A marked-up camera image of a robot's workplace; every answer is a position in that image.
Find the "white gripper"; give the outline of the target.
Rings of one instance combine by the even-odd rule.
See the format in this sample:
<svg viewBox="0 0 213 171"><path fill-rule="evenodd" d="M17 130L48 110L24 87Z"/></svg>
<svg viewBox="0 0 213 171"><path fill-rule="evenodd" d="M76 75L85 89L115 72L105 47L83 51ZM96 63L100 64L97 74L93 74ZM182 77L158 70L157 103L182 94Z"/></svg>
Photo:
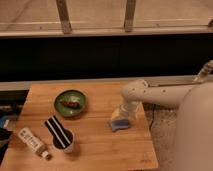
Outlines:
<svg viewBox="0 0 213 171"><path fill-rule="evenodd" d="M111 115L110 120L114 121L119 119L121 116L128 117L131 125L136 123L136 112L138 110L139 103L136 101L123 101L119 108L116 108Z"/></svg>

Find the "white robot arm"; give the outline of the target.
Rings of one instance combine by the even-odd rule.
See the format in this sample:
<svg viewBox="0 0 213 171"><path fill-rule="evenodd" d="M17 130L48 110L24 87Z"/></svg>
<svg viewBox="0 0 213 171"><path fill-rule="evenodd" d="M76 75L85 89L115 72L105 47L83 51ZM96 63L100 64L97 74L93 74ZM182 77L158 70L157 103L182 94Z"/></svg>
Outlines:
<svg viewBox="0 0 213 171"><path fill-rule="evenodd" d="M140 103L177 110L171 171L213 171L213 60L206 62L189 83L150 85L144 79L126 84L122 103L112 113L113 132L128 129Z"/></svg>

